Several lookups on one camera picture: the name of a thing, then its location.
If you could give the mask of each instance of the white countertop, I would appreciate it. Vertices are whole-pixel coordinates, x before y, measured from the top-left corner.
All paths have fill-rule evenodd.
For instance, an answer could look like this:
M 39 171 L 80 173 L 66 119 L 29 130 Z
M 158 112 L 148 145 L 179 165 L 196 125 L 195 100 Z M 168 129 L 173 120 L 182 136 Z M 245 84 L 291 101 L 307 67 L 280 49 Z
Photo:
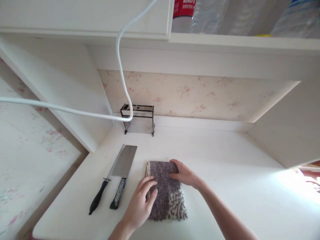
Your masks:
M 122 144 L 138 146 L 118 210 L 109 209 L 120 178 L 104 190 L 88 215 Z M 147 161 L 178 159 L 199 174 L 260 240 L 319 240 L 320 194 L 285 170 L 246 133 L 156 127 L 127 133 L 115 124 L 94 154 L 84 160 L 33 231 L 37 239 L 106 240 L 122 218 L 144 176 Z M 224 239 L 201 195 L 183 185 L 189 219 L 147 221 L 131 239 Z

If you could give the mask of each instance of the leopard print cloth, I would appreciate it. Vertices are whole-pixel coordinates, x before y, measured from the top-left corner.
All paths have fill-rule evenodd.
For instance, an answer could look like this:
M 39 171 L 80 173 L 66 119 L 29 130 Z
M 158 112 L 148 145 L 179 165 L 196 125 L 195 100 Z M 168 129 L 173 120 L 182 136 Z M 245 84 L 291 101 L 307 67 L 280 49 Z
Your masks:
M 158 196 L 149 216 L 150 220 L 170 219 L 180 221 L 188 219 L 181 182 L 169 177 L 169 173 L 178 172 L 177 165 L 172 162 L 147 162 L 146 176 L 154 176 L 154 179 L 158 182 L 147 194 L 147 199 L 149 199 L 152 191 L 155 188 L 158 189 Z

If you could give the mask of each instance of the red label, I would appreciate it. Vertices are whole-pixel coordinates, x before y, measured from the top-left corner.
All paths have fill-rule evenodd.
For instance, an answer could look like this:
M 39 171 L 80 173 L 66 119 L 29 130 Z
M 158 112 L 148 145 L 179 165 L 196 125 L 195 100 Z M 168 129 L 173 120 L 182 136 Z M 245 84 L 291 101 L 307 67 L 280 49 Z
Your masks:
M 173 8 L 173 18 L 182 16 L 193 16 L 196 0 L 175 0 Z

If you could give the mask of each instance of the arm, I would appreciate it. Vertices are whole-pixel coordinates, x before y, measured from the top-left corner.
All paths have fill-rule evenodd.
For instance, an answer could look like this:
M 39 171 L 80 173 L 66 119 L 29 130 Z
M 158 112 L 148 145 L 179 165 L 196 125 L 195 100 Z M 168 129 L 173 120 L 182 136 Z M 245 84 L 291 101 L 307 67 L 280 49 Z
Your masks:
M 109 240 L 128 240 L 134 231 L 148 219 L 158 194 L 157 189 L 153 190 L 149 200 L 146 201 L 147 192 L 157 184 L 153 179 L 154 177 L 149 176 L 139 182 L 126 213 L 111 233 Z
M 179 169 L 179 173 L 171 173 L 172 179 L 197 189 L 208 204 L 219 228 L 226 240 L 259 240 L 258 237 L 226 206 L 214 191 L 186 165 L 171 159 Z

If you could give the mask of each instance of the floral wallpaper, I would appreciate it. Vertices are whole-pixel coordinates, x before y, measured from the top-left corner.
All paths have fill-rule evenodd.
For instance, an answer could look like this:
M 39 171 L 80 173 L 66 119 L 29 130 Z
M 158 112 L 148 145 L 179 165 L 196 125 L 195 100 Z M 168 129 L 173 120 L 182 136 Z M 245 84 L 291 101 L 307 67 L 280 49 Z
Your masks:
M 99 70 L 112 111 L 126 96 L 119 71 Z M 155 105 L 155 115 L 255 122 L 297 81 L 124 72 L 134 104 Z
M 1 58 L 0 96 L 38 100 Z M 31 239 L 88 152 L 47 108 L 0 102 L 0 132 L 0 239 Z

